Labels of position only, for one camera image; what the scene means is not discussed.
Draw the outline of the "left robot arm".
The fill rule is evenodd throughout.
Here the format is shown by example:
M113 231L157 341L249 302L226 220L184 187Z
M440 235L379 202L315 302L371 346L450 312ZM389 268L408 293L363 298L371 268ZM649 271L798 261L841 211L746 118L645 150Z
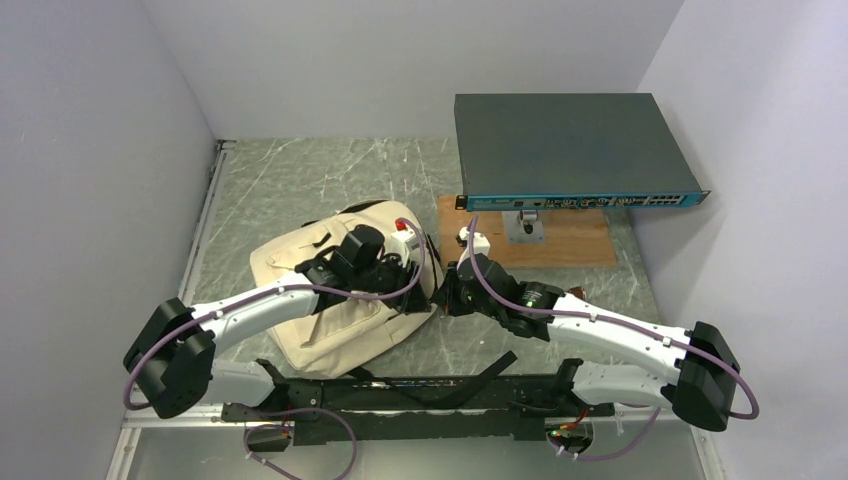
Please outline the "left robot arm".
M128 349L123 390L130 411L161 419L198 404L232 403L272 420L287 406L289 385L268 361L222 362L222 352L277 325L322 313L349 300L408 307L420 285L429 245L410 220L384 236L357 225L271 283L206 304L172 298L158 305Z

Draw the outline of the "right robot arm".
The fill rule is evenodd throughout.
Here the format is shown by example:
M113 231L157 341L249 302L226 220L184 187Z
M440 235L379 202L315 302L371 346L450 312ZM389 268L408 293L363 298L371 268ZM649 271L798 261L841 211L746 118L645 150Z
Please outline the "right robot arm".
M563 380L550 392L564 415L607 403L650 406L722 432L730 419L760 414L736 356L712 324L685 329L637 320L550 284L518 281L483 254L453 264L432 300L454 317L479 313L518 337L576 342L619 359L613 366L562 364Z

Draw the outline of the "beige canvas backpack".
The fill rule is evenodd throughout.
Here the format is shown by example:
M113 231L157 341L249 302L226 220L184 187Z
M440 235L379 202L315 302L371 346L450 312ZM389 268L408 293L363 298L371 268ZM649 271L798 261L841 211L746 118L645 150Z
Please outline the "beige canvas backpack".
M250 254L255 285L265 286L320 251L340 245L359 224L388 237L396 231L399 217L421 226L403 203L375 200L273 238ZM428 300L421 312L400 313L380 301L348 299L318 314L278 324L268 334L298 374L335 379L400 344L435 314L436 306Z

